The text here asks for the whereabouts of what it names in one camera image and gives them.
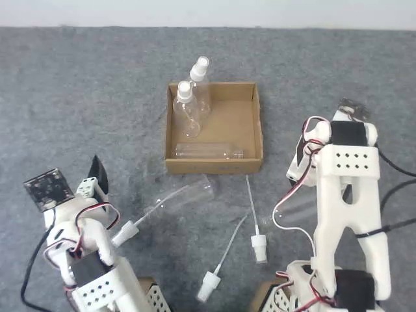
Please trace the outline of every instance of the plastic tube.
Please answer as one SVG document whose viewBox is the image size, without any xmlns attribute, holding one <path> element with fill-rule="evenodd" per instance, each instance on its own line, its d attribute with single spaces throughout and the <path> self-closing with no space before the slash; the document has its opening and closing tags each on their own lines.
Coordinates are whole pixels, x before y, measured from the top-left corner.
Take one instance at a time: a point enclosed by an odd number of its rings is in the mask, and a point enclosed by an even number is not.
<svg viewBox="0 0 416 312">
<path fill-rule="evenodd" d="M 248 217 L 248 213 L 240 220 L 240 222 L 235 227 L 234 233 L 233 233 L 233 235 L 231 236 L 231 239 L 228 242 L 228 246 L 227 246 L 224 254 L 222 255 L 222 258 L 221 258 L 219 264 L 215 268 L 215 271 L 214 271 L 214 274 L 215 275 L 218 275 L 218 272 L 220 271 L 220 269 L 222 267 L 222 263 L 224 263 L 224 260 L 227 257 L 227 254 L 229 252 L 229 249 L 231 248 L 231 245 L 233 244 L 234 238 L 237 235 L 237 232 L 239 231 L 239 228 L 241 227 L 241 224 L 247 219 L 247 217 Z"/>
</svg>

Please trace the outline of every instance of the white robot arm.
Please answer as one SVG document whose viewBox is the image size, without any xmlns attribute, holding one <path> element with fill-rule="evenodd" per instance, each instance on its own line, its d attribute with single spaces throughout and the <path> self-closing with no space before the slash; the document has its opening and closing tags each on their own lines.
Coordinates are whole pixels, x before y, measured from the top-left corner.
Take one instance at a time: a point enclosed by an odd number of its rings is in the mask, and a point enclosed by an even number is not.
<svg viewBox="0 0 416 312">
<path fill-rule="evenodd" d="M 316 185 L 318 224 L 313 239 L 314 256 L 310 261 L 294 261 L 287 272 L 276 273 L 288 279 L 286 285 L 276 286 L 267 298 L 276 311 L 383 311 L 377 302 L 390 296 L 387 236 L 382 232 L 366 235 L 382 227 L 380 165 L 378 149 L 374 147 L 377 131 L 371 123 L 362 121 L 356 104 L 343 99 L 331 122 L 312 116 L 302 129 L 287 172 L 292 190 L 276 205 L 273 218 L 279 226 L 275 216 L 280 204 L 301 185 Z M 313 119 L 318 123 L 307 131 Z M 346 189 L 352 192 L 352 201 L 348 203 Z M 347 227 L 359 239 L 366 271 L 335 266 L 335 251 Z M 283 292 L 283 287 L 290 295 Z"/>
<path fill-rule="evenodd" d="M 120 214 L 108 202 L 107 175 L 96 156 L 75 195 L 58 169 L 25 182 L 25 187 L 44 213 L 46 228 L 53 226 L 44 256 L 60 270 L 74 309 L 170 312 L 159 286 L 150 285 L 146 294 L 129 261 L 116 255 L 107 230 Z M 105 226 L 110 209 L 116 216 Z"/>
</svg>

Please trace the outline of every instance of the clear plastic bottle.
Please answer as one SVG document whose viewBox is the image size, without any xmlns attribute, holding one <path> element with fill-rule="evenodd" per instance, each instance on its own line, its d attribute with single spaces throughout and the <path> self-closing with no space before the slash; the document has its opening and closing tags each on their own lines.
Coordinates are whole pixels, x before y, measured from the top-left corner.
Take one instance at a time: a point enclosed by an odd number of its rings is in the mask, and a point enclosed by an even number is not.
<svg viewBox="0 0 416 312">
<path fill-rule="evenodd" d="M 176 158 L 244 158 L 244 152 L 230 143 L 178 143 Z"/>
<path fill-rule="evenodd" d="M 189 72 L 202 119 L 208 117 L 211 112 L 211 91 L 207 78 L 208 65 L 209 59 L 207 57 L 199 57 Z"/>
<path fill-rule="evenodd" d="M 276 213 L 276 221 L 281 226 L 300 226 L 304 227 L 317 221 L 317 190 L 315 187 L 305 187 L 300 189 L 281 205 Z M 272 221 L 272 214 L 259 219 L 259 227 L 267 232 L 274 231 L 276 226 Z"/>
<path fill-rule="evenodd" d="M 201 131 L 200 109 L 188 81 L 178 84 L 173 106 L 175 123 L 183 134 L 189 138 L 198 136 Z"/>
<path fill-rule="evenodd" d="M 213 185 L 209 182 L 207 176 L 203 175 L 197 181 L 182 185 L 181 187 L 177 186 L 158 194 L 154 199 L 153 205 L 144 209 L 144 218 L 156 209 L 172 214 L 186 204 L 197 203 L 198 205 L 202 205 L 205 202 L 213 200 L 214 197 Z"/>
</svg>

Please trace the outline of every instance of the bottle cap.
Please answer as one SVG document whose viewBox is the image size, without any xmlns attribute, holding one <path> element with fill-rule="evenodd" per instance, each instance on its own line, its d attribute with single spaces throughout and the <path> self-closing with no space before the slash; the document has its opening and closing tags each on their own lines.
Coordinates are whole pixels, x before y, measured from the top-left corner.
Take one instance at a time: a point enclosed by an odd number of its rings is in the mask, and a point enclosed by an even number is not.
<svg viewBox="0 0 416 312">
<path fill-rule="evenodd" d="M 208 65 L 209 59 L 207 57 L 199 57 L 189 72 L 190 78 L 197 83 L 203 81 L 207 74 Z"/>
<path fill-rule="evenodd" d="M 217 275 L 207 271 L 205 277 L 202 280 L 202 285 L 200 291 L 198 291 L 198 295 L 196 296 L 196 298 L 200 302 L 205 303 L 210 297 L 211 293 L 214 291 L 214 289 L 217 288 L 220 281 L 221 279 Z"/>
<path fill-rule="evenodd" d="M 252 246 L 255 253 L 255 261 L 257 263 L 267 262 L 267 251 L 266 251 L 266 235 L 253 235 Z"/>
<path fill-rule="evenodd" d="M 181 81 L 177 86 L 177 99 L 182 103 L 189 103 L 192 100 L 192 88 L 188 81 Z"/>
<path fill-rule="evenodd" d="M 138 228 L 132 221 L 127 221 L 122 229 L 111 239 L 111 242 L 115 247 L 120 247 L 125 241 L 135 236 L 138 233 Z"/>
</svg>

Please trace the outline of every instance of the cardboard box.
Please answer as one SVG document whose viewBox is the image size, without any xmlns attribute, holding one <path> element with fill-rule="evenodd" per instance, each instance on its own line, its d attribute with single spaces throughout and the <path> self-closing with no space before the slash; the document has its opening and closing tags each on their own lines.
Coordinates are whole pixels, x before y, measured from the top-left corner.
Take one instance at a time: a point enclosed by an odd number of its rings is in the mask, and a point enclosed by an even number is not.
<svg viewBox="0 0 416 312">
<path fill-rule="evenodd" d="M 263 163 L 260 102 L 255 83 L 211 83 L 211 114 L 201 133 L 187 138 L 175 126 L 172 103 L 177 84 L 168 86 L 165 163 L 171 174 L 251 174 Z M 176 159 L 179 142 L 231 143 L 244 151 L 243 159 Z"/>
</svg>

